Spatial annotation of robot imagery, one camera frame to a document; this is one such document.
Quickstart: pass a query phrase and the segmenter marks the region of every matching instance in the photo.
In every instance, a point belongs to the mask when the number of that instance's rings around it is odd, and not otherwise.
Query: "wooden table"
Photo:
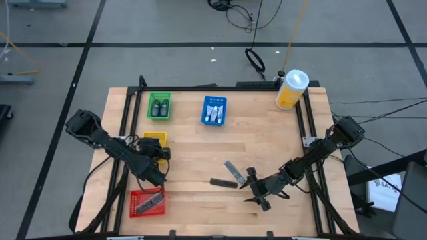
[[[119,133],[126,91],[126,88],[111,88],[109,91],[102,125],[111,136]],[[309,88],[309,92],[316,130],[323,137],[324,130],[332,125],[326,90]],[[227,97],[224,126],[207,126],[200,122],[206,95]],[[275,96],[275,92],[174,91],[169,121],[152,121],[146,117],[149,92],[144,91],[136,134],[142,136],[145,131],[166,131],[167,146],[172,152],[165,184],[167,213],[157,217],[129,218],[130,191],[139,189],[131,174],[120,234],[169,235],[169,231],[175,229],[177,235],[265,236],[266,231],[273,231],[275,236],[315,236],[310,195],[296,187],[285,187],[289,200],[268,197],[272,209],[263,212],[255,203],[243,202],[252,197],[248,187],[237,190],[209,184],[211,177],[234,180],[224,167],[226,160],[230,160],[241,173],[254,166],[259,177],[266,177],[276,173],[286,161],[302,156],[296,112],[294,109],[278,109],[274,104]],[[307,135],[310,135],[304,100],[301,101],[304,125]],[[129,134],[132,115],[133,107],[129,112],[126,135]],[[338,151],[334,155],[341,157]],[[106,156],[104,151],[96,150],[91,168]],[[105,203],[112,165],[110,161],[89,179],[76,231],[86,227]],[[343,164],[329,158],[324,163],[324,170],[330,201],[348,225],[358,231]],[[151,187],[151,184],[144,182],[143,186]],[[299,186],[308,189],[304,179]],[[324,207],[319,203],[323,229],[327,231]],[[114,205],[109,230],[113,229],[116,210]]]

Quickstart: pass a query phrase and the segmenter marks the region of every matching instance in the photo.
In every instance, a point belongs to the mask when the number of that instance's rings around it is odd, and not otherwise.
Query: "blue plastic bin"
[[[215,120],[215,123],[206,122],[206,109],[207,106],[219,107],[223,106],[222,109],[222,120],[221,123],[218,123],[218,120]],[[203,104],[203,111],[201,112],[201,122],[206,125],[222,126],[226,122],[226,112],[227,112],[227,99],[225,97],[214,97],[214,96],[205,96],[205,103]]]

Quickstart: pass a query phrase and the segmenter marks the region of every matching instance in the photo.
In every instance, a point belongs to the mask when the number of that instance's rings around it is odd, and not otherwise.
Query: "floor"
[[[233,3],[254,16],[258,12],[258,0]],[[283,1],[277,17],[257,32],[256,41],[266,43],[254,49],[266,64],[267,80],[282,66],[284,42],[302,3]],[[260,24],[270,20],[278,4],[264,1]],[[394,15],[390,6],[395,6]],[[426,97],[426,7],[423,0],[309,1],[286,70],[301,69],[319,80],[330,102]],[[96,16],[99,24],[93,25]],[[4,17],[2,1],[0,31],[5,33]],[[230,19],[245,24],[236,12],[230,12]],[[17,237],[42,169],[49,173],[35,190],[41,195],[31,224],[24,223],[29,227],[21,228],[18,236],[25,236],[26,230],[28,238],[71,233],[68,218],[93,151],[62,134],[63,120],[81,108],[102,115],[110,87],[136,85],[139,75],[150,86],[261,81],[244,55],[253,33],[236,29],[205,1],[69,0],[66,9],[11,7],[10,23],[10,39],[36,60],[39,73],[32,86],[0,85],[0,103],[12,105],[15,114],[0,139],[2,239]],[[11,50],[0,63],[0,74],[35,68]],[[338,115],[376,116],[415,102],[331,107]],[[423,150],[426,110],[421,104],[391,116],[399,118],[363,124],[366,136],[403,155]],[[47,154],[49,148],[54,155]],[[354,153],[372,166],[398,158],[367,141]]]

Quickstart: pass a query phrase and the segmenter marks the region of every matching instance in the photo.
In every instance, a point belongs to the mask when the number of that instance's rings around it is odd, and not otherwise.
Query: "red plastic bin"
[[[148,192],[155,193],[158,192],[160,189],[161,187],[155,187],[145,190]],[[144,213],[138,214],[136,213],[137,207],[140,206],[142,203],[145,203],[148,199],[152,198],[153,194],[144,193],[142,190],[131,191],[131,207],[129,208],[129,217],[136,218],[164,215],[166,213],[166,192],[164,188],[163,190],[161,190],[161,193],[163,194],[163,201],[161,203],[157,204],[151,209],[148,209]]]

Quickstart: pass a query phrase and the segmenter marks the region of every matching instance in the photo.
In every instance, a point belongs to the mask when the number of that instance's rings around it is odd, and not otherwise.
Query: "green basket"
[[[151,116],[151,108],[153,107],[154,100],[159,100],[160,104],[163,100],[168,99],[169,100],[169,109],[167,110],[167,117],[153,117]],[[147,117],[153,120],[168,120],[171,115],[171,93],[170,92],[151,92],[149,95],[149,102],[148,102],[148,111],[147,111]]]

